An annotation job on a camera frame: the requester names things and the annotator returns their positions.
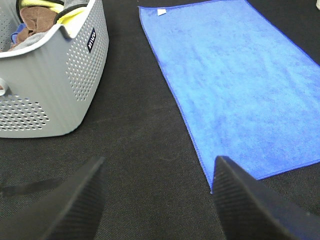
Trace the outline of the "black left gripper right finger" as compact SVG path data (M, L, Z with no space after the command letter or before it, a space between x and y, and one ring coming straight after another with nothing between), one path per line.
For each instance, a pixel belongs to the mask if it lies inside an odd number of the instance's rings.
M227 156L215 158L212 191L228 240L318 240L320 218L278 195Z

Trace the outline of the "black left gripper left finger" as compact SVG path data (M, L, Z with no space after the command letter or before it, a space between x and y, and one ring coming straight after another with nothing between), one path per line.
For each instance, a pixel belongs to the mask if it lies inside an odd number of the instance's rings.
M93 240L105 207L105 158L93 157L43 199L0 223L2 240Z

